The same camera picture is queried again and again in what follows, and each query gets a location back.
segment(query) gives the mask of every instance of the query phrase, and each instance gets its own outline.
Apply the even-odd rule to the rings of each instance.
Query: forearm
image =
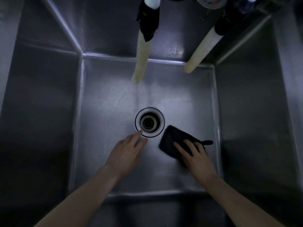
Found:
[[[237,227],[283,227],[281,223],[219,177],[210,179],[206,191],[226,211]]]
[[[118,178],[106,167],[74,191],[35,227],[83,227],[100,207]]]

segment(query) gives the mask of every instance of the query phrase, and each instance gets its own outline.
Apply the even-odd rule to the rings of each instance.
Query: drain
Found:
[[[163,131],[164,117],[162,113],[153,108],[148,107],[139,111],[135,119],[137,130],[142,130],[142,136],[152,138]]]

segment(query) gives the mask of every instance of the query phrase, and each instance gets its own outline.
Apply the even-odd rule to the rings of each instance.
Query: person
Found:
[[[112,188],[138,163],[140,150],[147,143],[147,139],[143,139],[136,145],[141,134],[142,131],[138,131],[119,141],[105,165],[88,182],[48,213],[35,227],[86,226]],[[207,151],[200,143],[191,143],[188,140],[184,140],[184,142],[190,148],[193,156],[189,155],[178,143],[174,143],[174,145],[182,154],[189,171],[226,211],[237,227],[283,226],[225,183],[216,173]]]

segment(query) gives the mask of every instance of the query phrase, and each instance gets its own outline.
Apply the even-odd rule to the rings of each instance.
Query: hand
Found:
[[[208,181],[212,178],[217,178],[218,174],[208,156],[207,151],[200,143],[192,143],[189,140],[184,140],[185,144],[190,148],[192,155],[188,154],[178,143],[174,142],[174,146],[182,155],[182,159],[189,171],[195,179],[207,190]]]
[[[141,135],[142,131],[138,131],[127,136],[119,141],[110,153],[105,166],[108,166],[118,179],[126,176],[138,163],[139,152],[147,143],[147,139],[143,139],[135,146]]]

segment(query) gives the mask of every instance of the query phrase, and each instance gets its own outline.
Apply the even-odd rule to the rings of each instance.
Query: sink basin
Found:
[[[0,36],[1,23],[15,27],[5,49],[0,43],[10,64],[5,72],[0,59],[2,226],[37,223],[136,132],[137,114],[149,107],[162,113],[164,129],[213,140],[210,158],[233,188],[285,225],[303,225],[302,21],[293,3],[272,16],[252,13],[185,74],[223,9],[204,17],[196,1],[162,0],[136,85],[141,0],[18,0],[19,8],[1,1],[16,10],[0,6],[7,14]],[[233,226],[188,170],[158,148],[164,129],[89,226]]]

